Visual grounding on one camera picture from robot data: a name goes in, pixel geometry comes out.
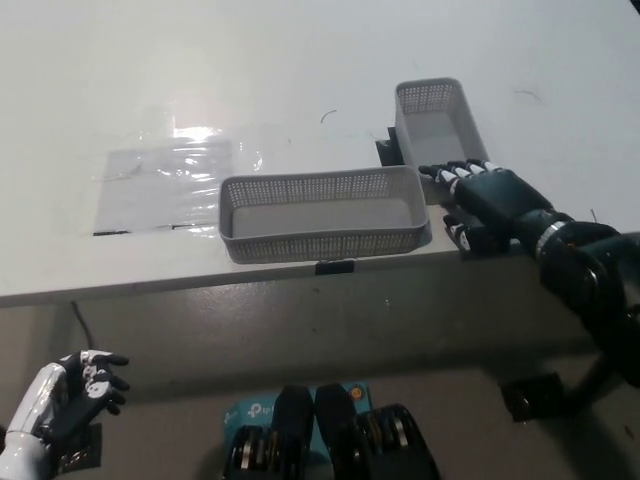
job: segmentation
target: white robotic hand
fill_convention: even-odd
[[[103,410],[118,415],[129,389],[111,365],[129,360],[83,350],[38,372],[9,424],[0,454],[0,480],[49,480],[66,444]]]

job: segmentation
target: wire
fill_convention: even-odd
[[[80,306],[78,305],[78,302],[76,302],[75,300],[71,302],[71,308],[73,309],[73,313],[76,316],[76,320],[78,320],[78,323],[80,324],[80,327],[82,327],[82,331],[84,332],[84,336],[87,338],[87,346],[89,348],[89,350],[96,350],[96,341],[93,338],[93,334],[91,333],[91,330],[89,329],[89,326],[87,325],[87,322],[85,321],[84,317],[82,316],[82,312],[80,311]]]

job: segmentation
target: basket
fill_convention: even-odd
[[[396,133],[405,164],[414,167],[489,160],[462,85],[453,78],[396,87]]]
[[[407,253],[428,223],[407,166],[230,177],[220,188],[220,236],[237,263]]]

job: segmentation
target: dark gray floor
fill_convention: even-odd
[[[631,388],[571,421],[505,411],[500,381],[557,370],[575,383],[594,358],[535,271],[498,262],[490,282],[472,269],[461,284],[434,268],[82,302],[100,347],[131,357],[134,390],[103,419],[104,466],[68,478],[217,478],[235,400],[327,380],[367,380],[375,405],[407,405],[446,479],[639,477]],[[2,310],[0,329],[6,424],[37,369],[85,339],[67,305]]]

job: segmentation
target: white table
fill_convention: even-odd
[[[313,274],[234,264],[215,229],[91,235],[96,169],[166,105],[180,127],[286,136],[260,173],[361,168],[396,84],[451,76],[495,163],[576,218],[640,230],[627,0],[40,0],[0,6],[0,27],[3,306]],[[457,261],[430,214],[429,245],[356,270]]]

